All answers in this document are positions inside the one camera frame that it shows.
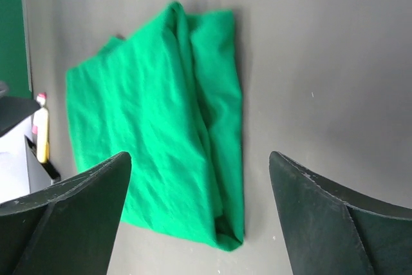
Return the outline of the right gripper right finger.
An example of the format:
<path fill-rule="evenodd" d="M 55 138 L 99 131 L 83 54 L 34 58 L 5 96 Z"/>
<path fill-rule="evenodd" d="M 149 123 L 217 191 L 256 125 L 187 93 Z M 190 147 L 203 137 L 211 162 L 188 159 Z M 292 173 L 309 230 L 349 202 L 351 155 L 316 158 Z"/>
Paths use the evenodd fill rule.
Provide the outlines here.
<path fill-rule="evenodd" d="M 411 274 L 411 209 L 273 151 L 269 173 L 294 274 Z"/>

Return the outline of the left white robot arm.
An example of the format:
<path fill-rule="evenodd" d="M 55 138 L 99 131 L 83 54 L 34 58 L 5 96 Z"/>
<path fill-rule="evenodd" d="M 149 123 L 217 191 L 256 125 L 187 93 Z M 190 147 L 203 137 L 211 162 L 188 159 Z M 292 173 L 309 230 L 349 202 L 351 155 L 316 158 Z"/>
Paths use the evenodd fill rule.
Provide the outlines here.
<path fill-rule="evenodd" d="M 1 137 L 40 109 L 36 100 L 9 96 L 8 91 L 6 82 L 1 81 Z"/>

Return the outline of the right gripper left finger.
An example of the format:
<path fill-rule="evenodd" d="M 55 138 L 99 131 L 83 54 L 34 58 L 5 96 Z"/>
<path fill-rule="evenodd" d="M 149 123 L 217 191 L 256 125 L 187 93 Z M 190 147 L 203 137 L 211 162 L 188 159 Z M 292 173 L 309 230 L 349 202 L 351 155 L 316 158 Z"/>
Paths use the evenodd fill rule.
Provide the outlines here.
<path fill-rule="evenodd" d="M 1 204 L 1 274 L 106 274 L 131 176 L 120 152 Z"/>

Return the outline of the green t shirt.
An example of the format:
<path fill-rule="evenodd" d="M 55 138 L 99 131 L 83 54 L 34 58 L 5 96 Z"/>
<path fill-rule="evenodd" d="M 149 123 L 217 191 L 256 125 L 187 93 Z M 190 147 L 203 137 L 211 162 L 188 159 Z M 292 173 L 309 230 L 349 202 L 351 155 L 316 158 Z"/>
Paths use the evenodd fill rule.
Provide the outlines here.
<path fill-rule="evenodd" d="M 173 1 L 66 73 L 77 169 L 131 156 L 122 221 L 223 251 L 244 241 L 242 105 L 230 10 Z"/>

